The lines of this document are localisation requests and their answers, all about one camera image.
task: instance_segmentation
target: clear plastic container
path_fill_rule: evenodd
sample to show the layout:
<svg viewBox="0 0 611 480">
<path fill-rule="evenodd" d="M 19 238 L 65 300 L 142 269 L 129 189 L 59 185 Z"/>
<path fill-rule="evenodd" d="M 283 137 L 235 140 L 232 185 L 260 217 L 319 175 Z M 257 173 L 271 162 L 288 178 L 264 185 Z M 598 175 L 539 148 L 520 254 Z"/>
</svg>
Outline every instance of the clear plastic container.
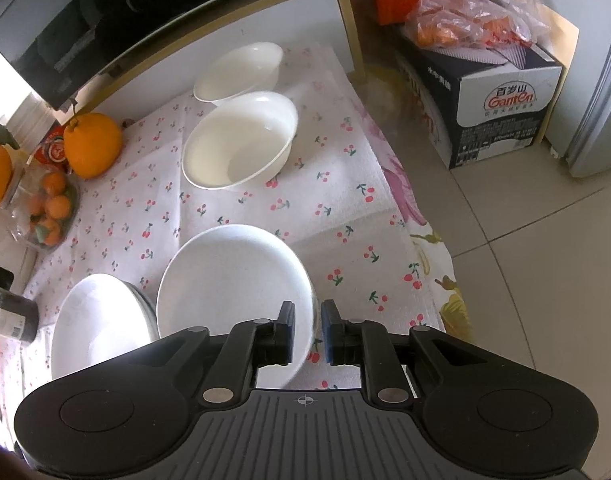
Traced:
<svg viewBox="0 0 611 480">
<path fill-rule="evenodd" d="M 66 238 L 78 207 L 76 178 L 34 158 L 15 167 L 0 203 L 12 236 L 42 252 L 52 252 Z"/>
</svg>

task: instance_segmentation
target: cherry print tablecloth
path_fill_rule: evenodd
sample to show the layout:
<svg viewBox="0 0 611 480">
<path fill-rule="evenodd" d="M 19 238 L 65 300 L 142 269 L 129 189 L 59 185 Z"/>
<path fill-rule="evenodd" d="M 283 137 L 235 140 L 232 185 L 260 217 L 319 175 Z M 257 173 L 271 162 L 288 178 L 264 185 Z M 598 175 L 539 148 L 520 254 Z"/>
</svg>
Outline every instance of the cherry print tablecloth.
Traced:
<svg viewBox="0 0 611 480">
<path fill-rule="evenodd" d="M 292 99 L 300 116 L 290 158 L 277 177 L 240 193 L 201 190 L 183 177 L 183 142 L 213 108 L 190 92 L 124 131 L 121 157 L 105 176 L 83 184 L 67 240 L 38 261 L 25 291 L 39 305 L 36 340 L 0 344 L 2 408 L 11 431 L 23 397 L 50 380 L 54 323 L 79 280 L 106 272 L 156 300 L 177 250 L 220 224 L 252 224 L 285 240 L 318 299 L 335 300 L 342 316 L 378 320 L 398 333 L 418 323 L 444 329 L 441 313 L 454 311 L 460 298 L 449 254 L 332 51 L 287 48 L 276 91 Z M 242 320 L 254 316 L 241 312 Z M 326 365 L 318 333 L 288 386 L 356 387 L 359 371 Z"/>
</svg>

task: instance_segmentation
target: white bowl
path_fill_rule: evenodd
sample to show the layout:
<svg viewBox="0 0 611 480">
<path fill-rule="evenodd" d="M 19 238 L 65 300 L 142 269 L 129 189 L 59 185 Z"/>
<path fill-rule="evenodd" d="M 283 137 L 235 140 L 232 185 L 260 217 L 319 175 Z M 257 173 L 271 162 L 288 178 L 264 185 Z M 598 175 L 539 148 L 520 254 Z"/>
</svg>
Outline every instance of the white bowl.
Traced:
<svg viewBox="0 0 611 480">
<path fill-rule="evenodd" d="M 220 106 L 247 92 L 273 90 L 282 59 L 283 49 L 275 43 L 252 43 L 231 50 L 199 76 L 194 96 Z"/>
<path fill-rule="evenodd" d="M 297 125 L 297 107 L 281 94 L 235 97 L 194 128 L 183 147 L 183 174 L 201 189 L 268 182 L 288 160 Z"/>
<path fill-rule="evenodd" d="M 276 236 L 249 225 L 215 227 L 189 240 L 168 265 L 156 302 L 159 334 L 191 326 L 227 334 L 242 321 L 277 319 L 286 300 L 295 304 L 292 363 L 260 368 L 260 388 L 282 388 L 306 361 L 314 290 L 297 255 Z"/>
<path fill-rule="evenodd" d="M 108 274 L 84 278 L 68 293 L 57 318 L 50 351 L 52 378 L 157 340 L 153 320 L 121 280 Z"/>
</svg>

